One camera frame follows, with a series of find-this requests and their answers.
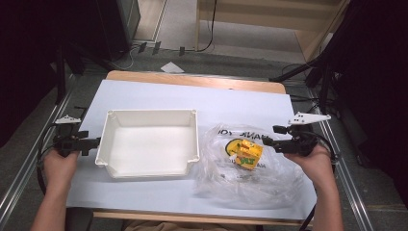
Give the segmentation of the black tripod stand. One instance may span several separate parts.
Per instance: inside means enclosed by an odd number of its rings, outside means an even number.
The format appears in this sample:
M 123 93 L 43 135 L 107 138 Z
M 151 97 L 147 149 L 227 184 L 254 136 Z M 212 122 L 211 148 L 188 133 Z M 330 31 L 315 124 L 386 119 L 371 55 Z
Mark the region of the black tripod stand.
M 288 72 L 282 71 L 277 77 L 269 77 L 268 80 L 273 83 L 282 83 L 307 70 L 309 70 L 309 73 L 306 75 L 305 85 L 307 88 L 315 88 L 320 84 L 317 106 L 324 115 L 327 115 L 329 113 L 328 107 L 330 105 L 328 99 L 329 86 L 330 80 L 334 76 L 334 72 L 323 60 L 322 55 L 317 56 L 305 64 L 300 64 L 298 67 Z

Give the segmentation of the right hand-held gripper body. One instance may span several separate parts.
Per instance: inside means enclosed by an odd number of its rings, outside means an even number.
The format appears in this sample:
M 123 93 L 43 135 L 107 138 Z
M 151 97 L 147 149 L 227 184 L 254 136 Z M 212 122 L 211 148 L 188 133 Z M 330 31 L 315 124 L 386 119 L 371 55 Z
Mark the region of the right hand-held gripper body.
M 330 115 L 315 115 L 298 112 L 289 120 L 289 126 L 284 128 L 284 132 L 292 136 L 290 140 L 279 142 L 281 153 L 299 154 L 308 156 L 319 141 L 324 141 L 325 137 L 313 131 L 312 123 L 329 120 Z

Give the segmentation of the light wooden frame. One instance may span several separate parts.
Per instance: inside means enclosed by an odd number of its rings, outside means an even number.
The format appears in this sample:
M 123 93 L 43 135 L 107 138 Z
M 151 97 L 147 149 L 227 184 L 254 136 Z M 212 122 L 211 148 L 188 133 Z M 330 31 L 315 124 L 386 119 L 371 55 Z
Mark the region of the light wooden frame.
M 295 30 L 306 62 L 314 59 L 327 35 L 337 30 L 350 0 L 195 0 L 195 45 L 199 22 L 212 20 Z

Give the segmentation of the white table sheet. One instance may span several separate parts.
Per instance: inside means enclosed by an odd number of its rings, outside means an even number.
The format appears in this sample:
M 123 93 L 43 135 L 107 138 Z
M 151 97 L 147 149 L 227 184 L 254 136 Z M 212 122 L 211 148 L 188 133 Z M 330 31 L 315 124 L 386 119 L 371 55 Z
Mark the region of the white table sheet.
M 249 125 L 274 133 L 274 125 L 285 126 L 293 118 L 287 94 L 105 80 L 89 106 L 83 129 L 101 140 L 107 112 L 116 110 L 197 111 L 199 154 L 204 133 L 219 124 Z M 100 217 L 253 224 L 298 221 L 309 215 L 317 199 L 305 176 L 299 198 L 290 207 L 230 208 L 195 192 L 200 160 L 185 176 L 116 179 L 95 164 L 97 151 L 79 157 L 66 203 L 91 208 Z

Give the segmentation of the dark cabinet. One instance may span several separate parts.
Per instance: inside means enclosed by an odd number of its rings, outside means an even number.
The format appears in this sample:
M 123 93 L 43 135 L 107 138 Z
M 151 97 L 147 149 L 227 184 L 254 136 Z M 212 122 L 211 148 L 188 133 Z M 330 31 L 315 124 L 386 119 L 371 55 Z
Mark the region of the dark cabinet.
M 130 51 L 140 23 L 138 0 L 96 0 L 102 26 L 101 56 L 113 61 Z

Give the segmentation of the white plastic bin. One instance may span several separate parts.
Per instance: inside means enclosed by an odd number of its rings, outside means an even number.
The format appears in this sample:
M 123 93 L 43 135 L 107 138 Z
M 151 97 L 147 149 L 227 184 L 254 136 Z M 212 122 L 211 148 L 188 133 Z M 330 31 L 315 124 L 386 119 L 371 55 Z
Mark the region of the white plastic bin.
M 200 160 L 197 111 L 107 112 L 95 164 L 116 179 L 185 176 Z

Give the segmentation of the metal floor rail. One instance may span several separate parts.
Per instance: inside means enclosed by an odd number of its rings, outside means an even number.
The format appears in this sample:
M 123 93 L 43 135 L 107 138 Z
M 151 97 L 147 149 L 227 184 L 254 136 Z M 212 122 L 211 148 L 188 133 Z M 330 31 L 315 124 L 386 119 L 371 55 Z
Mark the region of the metal floor rail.
M 0 147 L 0 217 L 9 209 L 26 166 L 31 163 L 30 154 L 40 132 L 57 110 L 56 97 L 55 90 L 46 94 Z
M 318 131 L 328 139 L 338 157 L 336 180 L 340 189 L 344 228 L 346 231 L 375 231 L 369 210 L 365 204 L 354 169 L 358 166 L 354 147 L 347 136 L 342 122 L 335 115 L 317 125 Z

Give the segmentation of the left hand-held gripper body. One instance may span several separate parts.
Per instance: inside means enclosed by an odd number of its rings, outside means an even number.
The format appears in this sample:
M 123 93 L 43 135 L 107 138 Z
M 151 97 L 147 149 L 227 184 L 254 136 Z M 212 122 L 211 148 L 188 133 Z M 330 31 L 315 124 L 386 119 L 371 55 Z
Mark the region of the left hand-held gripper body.
M 71 152 L 81 151 L 79 147 L 81 122 L 80 118 L 70 115 L 64 115 L 55 121 L 56 131 L 53 138 L 53 147 L 63 157 L 67 157 Z

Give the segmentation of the yellow snack packet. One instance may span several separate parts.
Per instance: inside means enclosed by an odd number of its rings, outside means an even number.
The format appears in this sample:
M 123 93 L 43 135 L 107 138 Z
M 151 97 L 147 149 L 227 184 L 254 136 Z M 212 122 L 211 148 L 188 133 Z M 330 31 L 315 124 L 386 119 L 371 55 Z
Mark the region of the yellow snack packet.
M 263 154 L 263 147 L 255 142 L 240 140 L 238 143 L 235 162 L 240 167 L 254 169 Z

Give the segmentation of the person's left hand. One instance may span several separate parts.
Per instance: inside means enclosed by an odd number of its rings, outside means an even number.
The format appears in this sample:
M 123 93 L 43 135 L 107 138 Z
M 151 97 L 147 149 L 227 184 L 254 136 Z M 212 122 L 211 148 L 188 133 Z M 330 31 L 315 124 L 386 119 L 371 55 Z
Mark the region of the person's left hand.
M 69 191 L 79 154 L 79 151 L 73 151 L 63 157 L 56 149 L 47 153 L 44 158 L 47 193 L 67 193 Z

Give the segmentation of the person's right hand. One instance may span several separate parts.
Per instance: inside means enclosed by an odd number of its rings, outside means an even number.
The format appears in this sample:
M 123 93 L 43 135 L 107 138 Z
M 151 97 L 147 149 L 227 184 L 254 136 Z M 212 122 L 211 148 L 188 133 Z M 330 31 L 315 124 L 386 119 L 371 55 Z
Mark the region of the person's right hand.
M 325 147 L 316 145 L 308 156 L 290 153 L 284 156 L 303 169 L 319 192 L 333 192 L 337 188 L 330 154 Z

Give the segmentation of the clear plastic bag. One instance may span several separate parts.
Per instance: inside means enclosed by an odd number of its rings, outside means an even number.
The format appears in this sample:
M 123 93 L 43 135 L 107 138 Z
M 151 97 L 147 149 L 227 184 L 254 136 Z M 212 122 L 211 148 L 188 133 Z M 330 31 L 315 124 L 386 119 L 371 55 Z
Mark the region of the clear plastic bag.
M 301 168 L 263 145 L 262 138 L 277 140 L 270 131 L 249 125 L 219 124 L 204 133 L 195 192 L 219 205 L 237 209 L 280 209 L 299 198 L 305 175 Z M 246 169 L 236 164 L 240 140 L 263 147 L 257 166 Z

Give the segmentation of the white paper sheet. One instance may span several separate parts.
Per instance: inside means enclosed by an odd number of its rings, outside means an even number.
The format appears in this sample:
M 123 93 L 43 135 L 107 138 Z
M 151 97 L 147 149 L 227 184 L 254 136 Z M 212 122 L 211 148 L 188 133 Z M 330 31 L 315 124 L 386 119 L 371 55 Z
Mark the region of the white paper sheet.
M 169 62 L 161 67 L 165 73 L 184 73 L 184 70 L 173 62 Z

